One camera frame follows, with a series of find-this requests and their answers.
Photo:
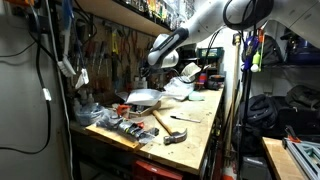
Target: robotic arm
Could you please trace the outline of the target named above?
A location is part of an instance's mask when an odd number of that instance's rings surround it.
[[[176,48],[198,43],[223,25],[245,30],[267,20],[277,20],[302,38],[320,48],[320,2],[318,0],[208,0],[185,24],[170,36],[161,34],[148,55],[148,63],[156,69],[178,63]]]

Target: pegboard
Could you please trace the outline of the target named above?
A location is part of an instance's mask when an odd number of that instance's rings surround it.
[[[61,6],[56,5],[56,9],[58,12],[58,17],[62,17],[62,11]],[[75,20],[81,19],[81,16],[79,16],[78,13],[74,13]],[[92,43],[95,44],[98,43],[98,48],[100,49],[101,42],[105,41],[107,44],[106,47],[106,58],[102,59],[100,64],[100,58],[99,53],[97,54],[95,60],[93,61],[93,58],[86,58],[86,49],[89,46],[89,42],[84,44],[82,46],[82,55],[84,57],[84,63],[85,68],[87,69],[88,75],[89,75],[89,83],[87,85],[83,85],[81,88],[85,88],[87,92],[90,92],[93,94],[96,101],[99,101],[101,103],[107,103],[110,101],[113,101],[115,99],[115,91],[128,91],[130,88],[126,84],[126,82],[131,82],[131,86],[133,85],[134,77],[139,76],[139,67],[143,65],[143,63],[146,62],[146,57],[148,53],[148,46],[152,45],[155,37],[152,37],[150,35],[144,34],[142,32],[138,32],[134,29],[130,29],[126,26],[123,26],[121,24],[113,23],[108,21],[107,19],[101,19],[100,17],[92,16],[93,22],[97,29],[97,34],[94,36],[94,38],[91,39]],[[63,30],[62,28],[62,20],[59,19],[59,29]],[[85,28],[85,37],[84,39],[88,39],[88,32],[89,32],[90,26],[86,25]],[[123,53],[122,43],[125,39],[124,35],[127,35],[127,33],[131,31],[130,35],[128,36],[128,43],[130,45],[130,63],[128,61],[127,55]],[[74,43],[75,43],[75,36],[74,36],[74,30],[71,29],[71,40],[70,40],[70,47],[69,47],[69,56],[70,56],[70,62],[73,65],[74,69],[77,69],[77,57],[75,55],[74,51]],[[116,32],[116,42],[118,46],[118,55],[115,56],[114,53],[112,53],[112,33]],[[132,35],[137,35],[136,37],[136,45],[133,44],[132,41]],[[64,47],[64,36],[61,33],[60,35],[60,42],[61,47]],[[117,77],[118,81],[113,82],[112,81],[112,61],[113,59],[117,57],[118,62],[118,68],[117,68]],[[69,93],[69,96],[75,96],[77,91],[75,89],[75,84],[78,81],[78,78],[81,74],[81,63],[80,67],[77,71],[77,74],[73,76],[72,78],[67,79],[68,87],[67,92]]]

